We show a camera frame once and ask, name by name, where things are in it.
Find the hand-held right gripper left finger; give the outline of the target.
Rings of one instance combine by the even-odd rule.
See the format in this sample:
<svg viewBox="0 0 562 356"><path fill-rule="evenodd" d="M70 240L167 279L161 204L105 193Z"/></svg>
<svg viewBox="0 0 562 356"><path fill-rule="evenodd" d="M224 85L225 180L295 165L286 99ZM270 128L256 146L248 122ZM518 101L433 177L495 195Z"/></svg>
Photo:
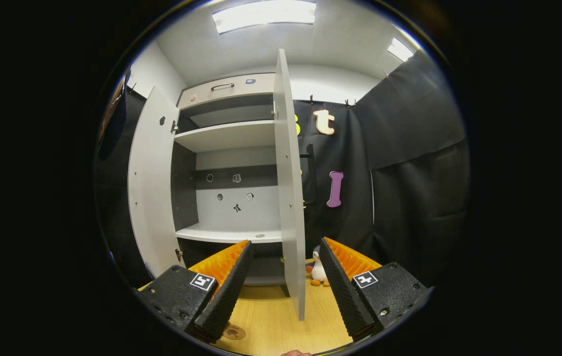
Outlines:
<svg viewBox="0 0 562 356"><path fill-rule="evenodd" d="M204 342L217 342L229 323L253 259L243 240L194 266L174 265L139 291L161 320Z"/></svg>

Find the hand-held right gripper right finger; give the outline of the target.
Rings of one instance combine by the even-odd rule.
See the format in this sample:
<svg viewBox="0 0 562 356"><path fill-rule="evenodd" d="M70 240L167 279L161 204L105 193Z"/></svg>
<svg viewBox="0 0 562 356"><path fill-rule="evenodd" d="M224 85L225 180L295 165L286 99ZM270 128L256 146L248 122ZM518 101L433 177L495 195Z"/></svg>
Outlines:
<svg viewBox="0 0 562 356"><path fill-rule="evenodd" d="M328 237L320 241L319 258L354 342L398 328L428 304L435 289L398 262L381 265Z"/></svg>

